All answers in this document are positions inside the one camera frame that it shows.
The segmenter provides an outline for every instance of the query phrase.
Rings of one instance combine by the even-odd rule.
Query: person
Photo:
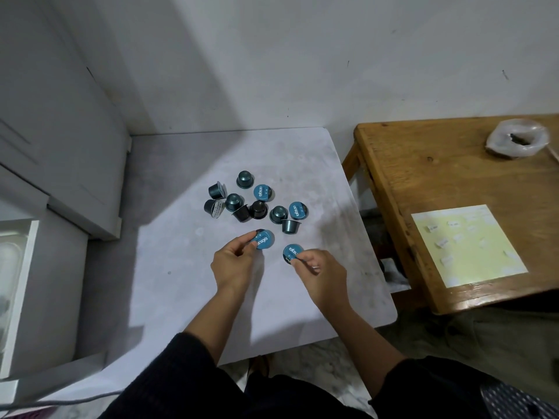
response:
[[[252,370],[245,391],[216,365],[250,284],[252,231],[215,252],[217,291],[168,346],[101,415],[109,418],[370,417],[325,390],[285,375]],[[346,269],[327,251],[306,250],[291,261],[311,300],[346,345],[378,417],[489,417],[468,394],[388,343],[352,308]]]

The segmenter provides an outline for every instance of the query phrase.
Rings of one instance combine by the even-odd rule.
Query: plastic bag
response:
[[[497,125],[485,148],[507,157],[533,156],[549,144],[545,126],[530,119],[509,119]]]

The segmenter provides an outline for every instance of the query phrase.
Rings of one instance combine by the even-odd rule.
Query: white table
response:
[[[309,216],[296,235],[268,217],[239,223],[228,211],[204,209],[208,187],[240,189],[241,170],[272,187],[269,209],[301,201]],[[103,371],[50,399],[74,400],[126,387],[213,296],[213,252],[265,228],[274,246],[259,252],[255,280],[220,363],[279,351],[336,335],[282,257],[287,244],[329,250],[348,271],[355,310],[371,325],[390,324],[396,309],[367,238],[329,133],[324,128],[134,137],[122,198],[122,234],[90,242],[78,355],[109,348]]]

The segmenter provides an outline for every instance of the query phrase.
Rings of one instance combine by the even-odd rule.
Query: hand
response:
[[[351,308],[347,289],[346,268],[326,250],[306,250],[291,260],[311,300],[324,316]]]
[[[235,296],[244,298],[250,284],[257,246],[255,241],[250,240],[255,236],[256,231],[251,231],[232,239],[213,255],[210,266],[218,292],[232,289]]]

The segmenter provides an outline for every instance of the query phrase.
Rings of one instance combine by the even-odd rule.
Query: black sleeve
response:
[[[215,370],[213,359],[200,340],[179,333],[101,418],[186,417]]]
[[[462,391],[459,384],[431,373],[413,359],[398,363],[388,373],[381,391],[369,404],[379,419],[490,417],[487,409],[472,400],[471,394]]]

